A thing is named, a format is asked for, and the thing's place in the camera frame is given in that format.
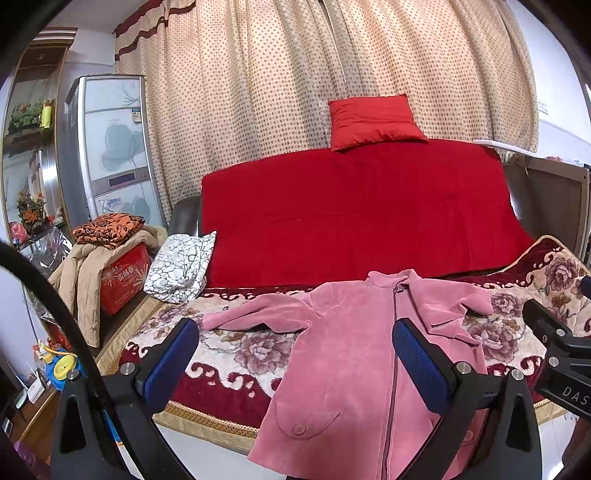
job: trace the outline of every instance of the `red pillow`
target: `red pillow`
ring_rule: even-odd
[[[332,100],[329,109],[333,152],[386,140],[428,142],[414,122],[406,94]]]

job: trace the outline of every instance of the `sticker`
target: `sticker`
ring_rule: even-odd
[[[138,107],[131,109],[131,118],[137,124],[140,124],[142,122],[142,112]]]
[[[103,207],[103,213],[115,213],[114,208],[117,207],[117,205],[121,205],[123,201],[121,200],[121,197],[113,199],[107,197],[104,200],[99,200],[99,203],[101,203]]]

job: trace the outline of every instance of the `curtain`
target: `curtain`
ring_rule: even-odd
[[[166,217],[207,173],[328,146],[346,89],[317,0],[150,0],[115,33],[116,71],[146,77]]]
[[[531,60],[504,0],[324,0],[352,96],[408,95],[430,138],[536,151]]]

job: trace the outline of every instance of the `orange patterned cloth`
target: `orange patterned cloth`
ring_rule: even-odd
[[[72,234],[77,244],[101,244],[114,250],[141,229],[144,223],[144,218],[138,215],[107,213],[81,225]]]

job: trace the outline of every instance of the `shelf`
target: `shelf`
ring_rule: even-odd
[[[58,223],[57,225],[47,225],[46,229],[43,230],[41,233],[38,233],[38,234],[32,236],[31,238],[29,238],[29,240],[27,240],[23,244],[15,245],[15,248],[19,252],[22,251],[22,250],[25,250],[26,247],[30,246],[31,244],[35,243],[37,240],[39,240],[39,239],[43,238],[44,236],[46,236],[50,232],[52,226],[54,226],[56,228],[59,228],[61,230],[62,228],[64,228],[66,226],[66,223],[65,222],[62,222],[62,223]]]
[[[53,127],[33,127],[4,136],[4,153],[13,156],[35,151],[53,139]]]

